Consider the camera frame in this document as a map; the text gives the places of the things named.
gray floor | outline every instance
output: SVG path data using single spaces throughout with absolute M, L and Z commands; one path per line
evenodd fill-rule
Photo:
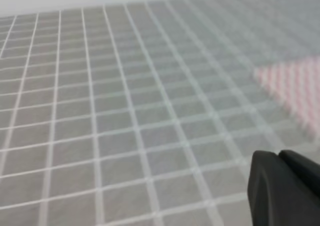
M 315 160 L 253 80 L 320 53 L 319 0 L 0 18 L 1 226 L 249 226 L 254 150 Z

black plastic part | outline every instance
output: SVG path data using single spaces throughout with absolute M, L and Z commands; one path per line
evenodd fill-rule
M 254 152 L 247 194 L 253 226 L 320 226 L 319 198 L 274 153 Z
M 291 150 L 282 150 L 279 157 L 320 199 L 320 165 Z

white grid line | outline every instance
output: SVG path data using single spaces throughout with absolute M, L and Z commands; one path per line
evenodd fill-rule
M 35 20 L 35 23 L 34 23 L 33 36 L 35 35 L 35 32 L 36 32 L 38 16 L 39 15 L 37 14 L 36 15 L 36 20 Z M 26 78 L 26 72 L 27 72 L 27 68 L 28 68 L 28 62 L 29 62 L 29 59 L 30 59 L 30 53 L 31 53 L 32 45 L 33 45 L 33 38 L 32 38 L 32 41 L 30 43 L 30 46 L 29 46 L 29 54 L 28 54 L 28 57 L 27 57 L 27 60 L 26 60 L 26 63 L 25 63 L 24 69 L 23 69 L 23 74 L 22 74 L 21 83 L 20 83 L 20 86 L 19 86 L 19 91 L 18 91 L 16 100 L 15 100 L 16 102 L 14 104 L 13 112 L 12 112 L 12 115 L 11 115 L 10 124 L 9 124 L 10 127 L 13 127 L 13 125 L 15 124 L 15 121 L 16 121 L 17 111 L 18 111 L 18 107 L 19 107 L 20 100 L 21 100 L 21 95 L 22 95 L 22 90 L 23 90 L 24 83 L 25 83 L 24 81 L 25 81 L 25 78 Z M 7 148 L 10 147 L 12 134 L 13 134 L 13 129 L 9 129 L 7 131 L 7 133 L 6 133 L 6 137 L 5 137 L 2 149 L 7 149 Z M 5 163 L 6 163 L 6 159 L 7 159 L 7 152 L 5 151 L 1 155 L 0 176 L 2 176 L 2 174 L 3 174 Z
M 199 141 L 192 143 L 193 147 L 198 147 L 198 145 L 204 144 L 204 143 L 214 143 L 216 141 L 221 140 L 220 136 L 215 136 L 215 137 L 210 137 L 207 140 L 204 141 Z M 186 143 L 181 142 L 180 144 L 168 144 L 168 145 L 162 145 L 162 146 L 157 146 L 157 147 L 152 147 L 149 149 L 145 150 L 146 154 L 150 153 L 155 153 L 155 152 L 161 152 L 161 151 L 167 151 L 167 150 L 172 150 L 172 149 L 183 149 L 183 147 L 186 146 Z M 299 152 L 316 152 L 319 148 L 317 145 L 314 144 L 302 144 L 299 146 L 295 147 L 290 147 L 291 150 L 297 150 Z M 114 154 L 114 155 L 108 155 L 108 156 L 103 156 L 100 157 L 97 161 L 102 162 L 106 160 L 115 160 L 115 159 L 121 159 L 121 158 L 127 158 L 131 156 L 138 156 L 139 151 L 128 151 L 125 153 L 119 153 L 119 154 Z M 212 170 L 219 170 L 219 169 L 225 169 L 233 166 L 240 166 L 240 165 L 245 165 L 248 163 L 248 161 L 251 159 L 251 156 L 246 156 L 244 157 L 246 159 L 245 162 L 241 161 L 241 159 L 232 159 L 232 160 L 226 160 L 224 162 L 217 162 L 217 163 L 210 163 L 210 164 L 205 164 L 199 167 L 199 169 L 202 172 L 205 171 L 212 171 Z M 68 167 L 74 167 L 74 166 L 80 166 L 80 165 L 85 165 L 85 164 L 93 164 L 96 160 L 94 158 L 88 159 L 88 160 L 81 160 L 81 161 L 76 161 L 76 162 L 71 162 L 71 163 L 65 163 L 65 164 L 60 164 L 56 166 L 51 166 L 49 168 L 41 168 L 37 170 L 31 170 L 31 171 L 23 171 L 23 172 L 18 172 L 18 173 L 12 173 L 12 174 L 7 174 L 1 176 L 1 178 L 9 178 L 9 177 L 16 177 L 16 176 L 22 176 L 22 175 L 28 175 L 32 173 L 37 173 L 37 172 L 45 172 L 45 171 L 52 171 L 55 169 L 63 169 L 63 168 L 68 168 Z M 173 171 L 171 173 L 166 173 L 166 174 L 161 174 L 158 176 L 154 176 L 153 179 L 164 179 L 167 177 L 175 177 L 181 175 L 181 172 L 185 174 L 188 172 L 190 174 L 191 170 L 179 170 L 179 171 Z
M 235 18 L 233 18 L 233 16 L 227 12 L 226 10 L 224 10 L 222 7 L 220 7 L 220 5 L 216 2 L 214 4 L 214 9 L 216 10 L 216 12 L 218 12 L 218 14 L 220 14 L 223 18 L 226 18 L 226 16 L 229 16 L 232 21 L 237 25 L 239 25 L 239 21 L 236 20 Z M 241 29 L 243 29 L 243 31 L 247 32 L 248 34 L 251 35 L 251 33 L 247 30 L 246 27 L 244 27 L 242 24 L 240 24 Z M 232 44 L 234 47 L 232 47 L 232 51 L 234 52 L 234 55 L 239 54 L 239 52 L 241 52 L 234 44 Z M 267 47 L 266 45 L 264 45 L 265 48 L 267 48 L 267 50 L 269 52 L 271 52 L 271 49 L 269 49 L 269 47 Z M 247 58 L 246 56 L 243 55 L 243 60 L 241 61 L 241 63 L 246 66 L 246 63 L 249 62 L 249 66 L 251 66 L 251 68 L 253 68 L 253 64 L 251 63 L 250 59 Z M 233 81 L 232 78 L 230 78 L 227 74 L 225 74 L 225 78 L 229 79 L 230 81 L 230 85 L 231 86 L 235 86 L 235 83 Z M 238 88 L 234 88 L 234 91 L 237 92 L 239 98 L 241 99 L 242 102 L 244 102 L 244 104 L 249 104 L 250 110 L 251 112 L 254 112 L 256 114 L 257 117 L 251 117 L 253 121 L 256 121 L 258 125 L 263 125 L 271 134 L 271 137 L 267 137 L 267 140 L 271 143 L 271 145 L 278 147 L 279 149 L 284 149 L 285 145 L 283 144 L 283 142 L 278 138 L 278 136 L 274 133 L 273 129 L 266 123 L 265 119 L 259 114 L 259 111 L 250 104 L 250 101 L 246 98 L 246 95 L 243 94 L 241 91 L 238 90 Z
M 98 225 L 104 223 L 105 221 L 105 212 L 104 212 L 104 202 L 103 202 L 103 193 L 102 193 L 102 173 L 101 173 L 101 166 L 98 161 L 100 158 L 100 150 L 99 150 L 99 142 L 97 137 L 97 116 L 96 116 L 96 104 L 94 99 L 94 89 L 93 89 L 93 82 L 92 82 L 92 72 L 91 72 L 91 63 L 90 63 L 90 55 L 88 49 L 88 39 L 87 39 L 87 29 L 85 23 L 85 14 L 84 9 L 81 9 L 82 12 L 82 25 L 83 25 L 83 35 L 84 35 L 84 42 L 85 42 L 85 54 L 86 54 L 86 62 L 87 62 L 87 70 L 89 75 L 89 93 L 90 93 L 90 107 L 91 107 L 91 128 L 94 134 L 93 137 L 93 154 L 95 158 L 94 164 L 94 174 L 95 174 L 95 213 L 96 213 L 96 223 Z
M 222 133 L 223 135 L 225 135 L 227 130 L 226 130 L 225 126 L 223 125 L 222 121 L 220 120 L 220 117 L 215 112 L 215 109 L 209 103 L 208 99 L 206 98 L 206 95 L 203 93 L 202 89 L 199 87 L 197 81 L 190 74 L 190 71 L 189 71 L 189 69 L 187 68 L 187 66 L 186 66 L 186 64 L 184 62 L 184 59 L 179 55 L 177 49 L 175 48 L 174 44 L 171 42 L 170 37 L 167 35 L 165 30 L 162 28 L 162 25 L 158 21 L 157 17 L 153 14 L 153 12 L 150 9 L 150 7 L 148 6 L 148 4 L 146 4 L 145 6 L 146 6 L 146 9 L 147 9 L 150 17 L 152 18 L 153 22 L 156 24 L 156 26 L 159 29 L 159 31 L 163 34 L 163 37 L 165 38 L 166 42 L 168 43 L 168 45 L 169 45 L 171 51 L 173 52 L 173 54 L 175 55 L 177 61 L 181 63 L 181 66 L 183 66 L 184 71 L 185 71 L 189 81 L 192 83 L 193 88 L 195 89 L 195 91 L 196 91 L 197 95 L 199 96 L 201 102 L 204 104 L 206 110 L 208 112 L 210 112 L 210 116 L 215 115 L 215 117 L 211 117 L 211 119 L 218 126 L 218 131 L 220 133 Z M 226 143 L 227 143 L 227 147 L 228 147 L 230 153 L 233 154 L 232 157 L 239 157 L 240 162 L 241 162 L 242 161 L 242 155 L 241 155 L 240 151 L 238 151 L 238 149 L 235 148 L 233 145 L 230 145 L 228 141 L 226 141 Z M 206 184 L 206 181 L 204 179 L 203 179 L 203 182 L 205 184 L 204 187 L 206 187 L 205 190 L 208 192 L 207 195 L 209 195 L 209 199 L 212 199 L 213 197 L 212 197 L 212 195 L 210 193 L 210 190 L 209 190 L 209 187 Z M 219 215 L 218 211 L 215 208 L 213 208 L 211 210 L 213 211 L 213 214 L 210 214 L 209 209 L 208 209 L 208 214 L 210 215 L 210 218 L 212 220 L 213 225 L 217 225 L 217 226 L 223 225 L 223 220 L 222 220 L 221 216 Z
M 250 61 L 249 58 L 247 58 L 245 55 L 241 54 L 240 50 L 237 48 L 236 45 L 232 43 L 231 40 L 229 40 L 226 35 L 220 31 L 211 21 L 210 18 L 208 18 L 205 14 L 203 14 L 201 11 L 199 11 L 196 7 L 194 7 L 188 0 L 185 0 L 187 5 L 190 7 L 192 12 L 195 13 L 195 15 L 201 20 L 201 22 L 206 26 L 207 29 L 209 29 L 214 35 L 216 35 L 222 43 L 224 43 L 231 51 L 232 53 L 236 56 L 238 56 L 238 59 L 240 63 L 246 67 L 246 68 L 253 68 L 253 64 Z M 209 60 L 215 60 L 211 57 L 211 55 L 208 53 L 206 50 L 206 47 L 202 45 L 202 50 L 204 54 L 209 58 Z M 228 81 L 228 85 L 234 88 L 234 91 L 236 92 L 236 95 L 240 102 L 243 102 L 244 104 L 249 106 L 250 112 L 254 112 L 256 117 L 253 117 L 250 115 L 251 119 L 256 122 L 258 125 L 262 124 L 265 129 L 270 133 L 271 137 L 267 137 L 267 140 L 270 141 L 271 145 L 274 147 L 277 147 L 279 149 L 284 149 L 285 146 L 283 142 L 278 138 L 278 136 L 274 133 L 273 129 L 266 123 L 264 118 L 259 114 L 258 111 L 254 108 L 254 106 L 250 103 L 250 101 L 247 99 L 246 95 L 244 95 L 238 88 L 237 85 L 235 84 L 234 80 L 223 70 L 223 68 L 219 66 L 219 69 L 221 73 L 224 73 L 224 78 L 226 81 Z
M 12 24 L 11 24 L 11 26 L 10 26 L 10 29 L 9 29 L 9 31 L 7 32 L 6 38 L 5 38 L 5 40 L 4 40 L 4 43 L 3 43 L 3 46 L 2 46 L 2 49 L 1 49 L 1 52 L 0 52 L 0 59 L 2 59 L 2 54 L 3 54 L 4 50 L 5 50 L 7 41 L 8 41 L 8 39 L 9 39 L 10 33 L 11 33 L 11 31 L 12 31 L 12 28 L 13 28 L 13 26 L 14 26 L 14 24 L 15 24 L 16 18 L 17 18 L 17 16 L 15 16 L 14 19 L 12 20 Z
M 168 125 L 172 125 L 172 121 L 167 121 L 165 123 L 159 123 L 159 124 L 153 124 L 152 127 L 145 126 L 145 127 L 140 127 L 140 128 L 141 129 L 152 129 L 152 128 L 161 127 L 161 126 L 168 126 Z M 291 129 L 292 128 L 292 124 L 290 122 L 288 122 L 288 121 L 281 121 L 279 123 L 272 124 L 272 127 L 274 127 L 277 130 Z M 236 137 L 251 136 L 251 135 L 255 135 L 255 134 L 259 133 L 260 130 L 263 130 L 263 128 L 262 129 L 260 129 L 260 128 L 252 128 L 252 129 L 245 129 L 245 130 L 236 130 L 236 131 L 232 131 L 232 135 L 235 138 Z M 97 136 L 99 137 L 99 136 L 114 135 L 114 134 L 126 133 L 126 132 L 131 132 L 131 131 L 133 131 L 133 129 L 131 127 L 130 128 L 123 128 L 123 129 L 120 129 L 120 130 L 113 130 L 113 131 L 99 133 L 99 134 L 97 134 Z M 58 144 L 58 143 L 66 143 L 66 142 L 82 140 L 82 139 L 89 139 L 89 138 L 92 138 L 93 136 L 94 136 L 93 134 L 89 134 L 89 135 L 84 135 L 84 136 L 79 136 L 79 137 L 74 137 L 74 138 L 55 140 L 54 143 Z M 206 137 L 201 137 L 201 138 L 197 138 L 197 139 L 194 139 L 194 140 L 189 140 L 189 142 L 191 144 L 196 144 L 197 142 L 202 142 L 203 140 L 207 142 L 207 139 L 211 139 L 212 140 L 212 138 L 215 138 L 215 137 L 216 136 L 206 136 Z M 0 152 L 34 148 L 34 147 L 47 145 L 48 143 L 50 143 L 50 142 L 43 142 L 43 143 L 38 143 L 38 144 L 25 145 L 25 146 L 21 146 L 21 147 L 1 149 Z
M 179 119 L 178 119 L 178 117 L 177 117 L 177 115 L 175 113 L 175 110 L 174 110 L 174 108 L 173 108 L 173 106 L 172 106 L 172 104 L 171 104 L 171 102 L 170 102 L 170 100 L 168 98 L 168 95 L 167 95 L 163 85 L 161 84 L 161 80 L 160 80 L 160 78 L 158 76 L 158 73 L 156 72 L 156 69 L 153 66 L 152 59 L 150 58 L 149 53 L 148 53 L 147 49 L 145 48 L 144 42 L 141 39 L 139 30 L 136 28 L 135 22 L 132 19 L 131 15 L 129 13 L 129 10 L 127 8 L 126 8 L 126 11 L 128 13 L 130 22 L 132 23 L 134 31 L 136 32 L 137 38 L 138 38 L 138 40 L 139 40 L 139 42 L 141 44 L 142 50 L 143 50 L 143 52 L 144 52 L 144 54 L 145 54 L 145 56 L 147 58 L 147 61 L 148 61 L 149 65 L 150 65 L 150 67 L 151 67 L 151 70 L 152 70 L 152 72 L 154 74 L 154 77 L 155 77 L 155 79 L 156 79 L 156 81 L 158 83 L 158 86 L 159 86 L 160 91 L 161 91 L 161 95 L 163 96 L 164 101 L 165 101 L 165 103 L 166 103 L 166 105 L 168 107 L 169 114 L 175 121 L 174 125 L 175 125 L 175 128 L 177 130 L 178 137 L 179 137 L 179 139 L 181 141 L 186 141 L 187 142 L 185 147 L 183 148 L 184 152 L 185 152 L 185 155 L 187 157 L 189 165 L 192 168 L 194 168 L 194 170 L 192 171 L 192 174 L 193 174 L 193 177 L 194 177 L 194 179 L 196 181 L 198 189 L 200 191 L 202 200 L 203 201 L 207 201 L 208 199 L 212 198 L 211 197 L 211 193 L 210 193 L 210 190 L 208 189 L 208 187 L 206 185 L 206 182 L 205 182 L 205 179 L 204 179 L 202 173 L 199 172 L 199 165 L 198 165 L 197 160 L 195 159 L 195 156 L 194 156 L 194 154 L 193 154 L 193 152 L 191 150 L 190 143 L 188 142 L 188 139 L 187 139 L 187 137 L 186 137 L 186 135 L 185 135 L 180 123 L 179 123 Z
M 59 11 L 59 27 L 58 27 L 58 40 L 57 40 L 57 54 L 56 54 L 56 65 L 55 65 L 55 77 L 54 77 L 54 92 L 53 92 L 53 102 L 52 102 L 52 113 L 51 113 L 51 123 L 50 123 L 50 133 L 49 133 L 49 141 L 50 144 L 47 147 L 47 155 L 46 155 L 46 168 L 50 168 L 53 162 L 53 151 L 54 144 L 53 140 L 55 139 L 56 133 L 56 116 L 57 116 L 57 98 L 58 98 L 58 84 L 59 84 L 59 47 L 60 47 L 60 32 L 61 32 L 61 12 Z M 43 177 L 43 188 L 42 188 L 42 199 L 47 199 L 50 196 L 50 188 L 51 188 L 51 170 L 45 171 Z M 48 203 L 43 202 L 40 205 L 39 210 L 39 226 L 46 226 L 48 222 Z
M 252 17 L 251 15 L 249 15 L 249 12 L 254 12 L 253 9 L 245 6 L 243 2 L 240 2 L 240 0 L 232 0 L 230 1 L 230 4 L 233 5 L 236 10 L 241 9 L 240 12 L 242 15 L 246 14 L 246 17 Z M 263 29 L 264 32 L 267 33 L 270 37 L 277 37 L 278 39 L 281 39 L 281 41 L 277 41 L 277 43 L 283 44 L 284 47 L 287 47 L 288 45 L 294 45 L 295 47 L 304 49 L 304 47 L 301 46 L 301 44 L 298 44 L 294 39 L 291 39 L 288 36 L 287 32 L 271 24 L 269 21 L 261 17 L 259 14 L 254 13 L 254 17 L 258 19 L 255 21 L 256 26 L 258 25 L 259 28 Z
M 202 43 L 199 42 L 197 36 L 189 29 L 188 25 L 185 24 L 184 20 L 182 18 L 180 18 L 180 16 L 176 13 L 176 11 L 173 9 L 173 7 L 171 7 L 171 5 L 166 2 L 166 8 L 169 10 L 169 12 L 174 16 L 174 19 L 179 23 L 179 25 L 181 26 L 182 29 L 184 29 L 188 36 L 195 42 L 195 44 L 198 46 L 199 49 L 202 49 Z M 227 147 L 228 150 L 230 151 L 230 153 L 233 155 L 234 158 L 240 158 L 243 160 L 242 154 L 239 151 L 238 147 L 236 146 L 236 144 L 233 141 L 233 136 L 229 133 L 229 131 L 226 129 L 225 125 L 223 124 L 223 122 L 220 119 L 221 113 L 218 115 L 217 113 L 215 113 L 215 109 L 213 107 L 211 107 L 210 104 L 208 104 L 209 110 L 210 112 L 212 112 L 212 114 L 215 116 L 214 118 L 218 118 L 218 123 L 219 123 L 219 128 L 220 131 L 225 135 L 225 142 L 227 143 Z M 247 169 L 241 169 L 241 172 L 243 174 L 243 176 L 247 179 L 248 178 L 248 170 Z
M 138 42 L 139 42 L 139 44 L 141 46 L 141 49 L 142 49 L 142 51 L 143 51 L 143 53 L 145 55 L 145 52 L 144 52 L 144 49 L 143 49 L 143 43 L 141 42 L 141 39 L 139 38 L 140 35 L 138 33 L 138 30 L 135 28 L 135 23 L 133 22 L 133 20 L 131 18 L 131 15 L 130 15 L 130 12 L 128 11 L 126 5 L 124 6 L 124 11 L 125 11 L 125 14 L 126 14 L 126 16 L 128 18 L 128 21 L 130 22 L 131 27 L 133 28 L 134 35 L 138 39 Z M 136 137 L 137 137 L 137 144 L 138 144 L 138 147 L 139 147 L 139 151 L 141 152 L 141 161 L 142 161 L 143 172 L 144 172 L 144 175 L 148 178 L 148 180 L 147 180 L 147 190 L 148 190 L 149 200 L 150 200 L 150 204 L 151 204 L 151 210 L 152 210 L 154 216 L 156 216 L 160 211 L 160 204 L 159 204 L 159 201 L 158 201 L 156 188 L 155 188 L 153 182 L 151 181 L 151 179 L 152 179 L 151 169 L 150 169 L 150 166 L 149 166 L 149 163 L 148 163 L 148 159 L 147 159 L 147 156 L 146 156 L 146 150 L 145 150 L 143 139 L 142 139 L 141 132 L 140 132 L 140 129 L 139 129 L 139 124 L 138 124 L 137 116 L 135 114 L 134 106 L 133 106 L 132 100 L 130 98 L 130 92 L 129 92 L 129 88 L 128 88 L 127 83 L 126 83 L 126 78 L 125 78 L 125 75 L 123 73 L 123 69 L 121 69 L 121 72 L 122 72 L 121 75 L 122 75 L 123 81 L 124 81 L 123 83 L 124 83 L 124 85 L 126 87 L 126 97 L 127 97 L 128 104 L 129 104 L 129 107 L 130 107 L 131 119 L 132 119 L 132 122 L 133 122 L 133 125 L 134 125 L 134 128 L 135 128 L 134 131 L 135 131 L 135 134 L 136 134 Z M 164 225 L 164 223 L 162 221 L 162 218 L 158 218 L 155 221 L 155 223 L 156 223 L 157 226 L 163 226 Z

tiled floor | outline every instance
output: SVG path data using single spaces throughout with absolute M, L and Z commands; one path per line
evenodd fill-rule
M 318 0 L 0 18 L 0 225 L 249 226 L 254 150 L 319 145 L 255 67 L 320 53 Z

pink patch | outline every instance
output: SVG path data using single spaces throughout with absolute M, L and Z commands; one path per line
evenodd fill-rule
M 258 69 L 256 79 L 320 136 L 320 57 Z

